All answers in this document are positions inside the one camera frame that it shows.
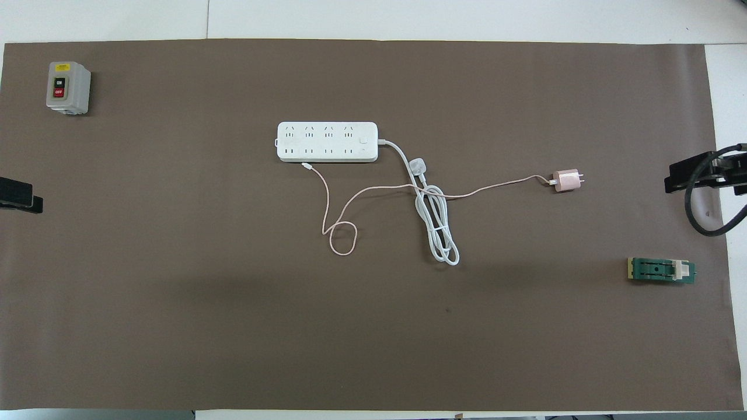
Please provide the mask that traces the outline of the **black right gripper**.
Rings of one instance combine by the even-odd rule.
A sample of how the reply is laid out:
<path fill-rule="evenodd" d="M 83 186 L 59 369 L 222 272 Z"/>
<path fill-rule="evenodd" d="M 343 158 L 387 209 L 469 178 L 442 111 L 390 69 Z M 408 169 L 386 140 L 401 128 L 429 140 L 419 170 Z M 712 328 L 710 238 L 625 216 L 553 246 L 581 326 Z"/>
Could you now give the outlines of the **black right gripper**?
<path fill-rule="evenodd" d="M 697 167 L 703 160 L 709 157 L 713 151 L 703 152 L 688 159 L 680 160 L 669 165 L 669 175 L 664 179 L 664 191 L 672 194 L 686 189 L 689 178 L 694 175 Z M 718 167 L 713 163 L 701 171 L 694 180 L 693 188 L 733 188 L 734 195 L 746 194 L 746 153 L 725 155 L 718 159 Z"/>

